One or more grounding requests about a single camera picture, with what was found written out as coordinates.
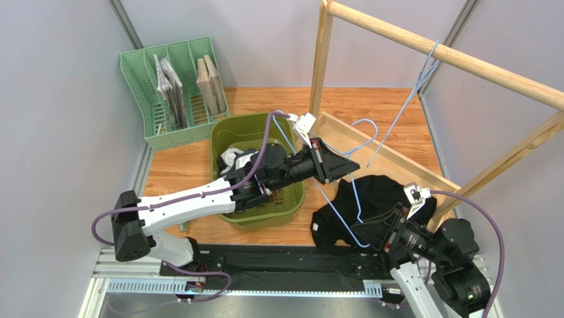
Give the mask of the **black garment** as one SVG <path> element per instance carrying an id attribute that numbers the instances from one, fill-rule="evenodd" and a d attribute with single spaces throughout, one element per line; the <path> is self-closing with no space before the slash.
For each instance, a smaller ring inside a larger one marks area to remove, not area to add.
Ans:
<path id="1" fill-rule="evenodd" d="M 404 186 L 385 175 L 368 175 L 353 183 L 341 179 L 335 198 L 312 214 L 311 236 L 317 248 L 333 255 L 360 252 L 375 253 L 379 245 L 371 245 L 347 230 L 360 218 L 387 216 L 401 202 L 408 207 Z"/>

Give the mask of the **white tank top navy trim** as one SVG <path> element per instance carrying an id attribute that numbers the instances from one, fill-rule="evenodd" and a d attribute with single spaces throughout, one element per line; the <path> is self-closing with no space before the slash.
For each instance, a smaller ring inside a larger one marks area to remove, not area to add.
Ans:
<path id="1" fill-rule="evenodd" d="M 243 168 L 251 162 L 252 156 L 257 154 L 255 148 L 241 150 L 239 148 L 228 148 L 218 159 L 219 175 L 224 176 L 229 172 Z"/>

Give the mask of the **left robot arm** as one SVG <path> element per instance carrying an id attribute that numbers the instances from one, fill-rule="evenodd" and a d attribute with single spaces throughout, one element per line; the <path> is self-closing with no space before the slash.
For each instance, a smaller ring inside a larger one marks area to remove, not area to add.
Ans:
<path id="1" fill-rule="evenodd" d="M 292 155 L 280 144 L 268 143 L 241 168 L 201 187 L 161 197 L 138 197 L 133 190 L 121 193 L 117 213 L 111 216 L 116 260 L 150 256 L 184 266 L 194 260 L 196 242 L 169 235 L 165 228 L 251 209 L 267 203 L 278 189 L 309 178 L 328 184 L 359 169 L 358 163 L 332 152 L 320 138 L 310 143 Z"/>

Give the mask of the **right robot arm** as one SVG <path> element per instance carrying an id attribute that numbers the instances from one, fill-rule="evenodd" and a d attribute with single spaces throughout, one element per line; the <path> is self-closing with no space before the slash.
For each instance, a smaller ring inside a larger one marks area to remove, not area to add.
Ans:
<path id="1" fill-rule="evenodd" d="M 473 261 L 479 246 L 470 222 L 448 219 L 432 233 L 416 219 L 419 213 L 418 205 L 397 203 L 387 214 L 355 223 L 351 230 L 384 256 L 387 270 L 416 317 L 442 315 L 419 274 L 417 256 L 435 265 L 435 289 L 459 316 L 484 311 L 491 288 Z"/>

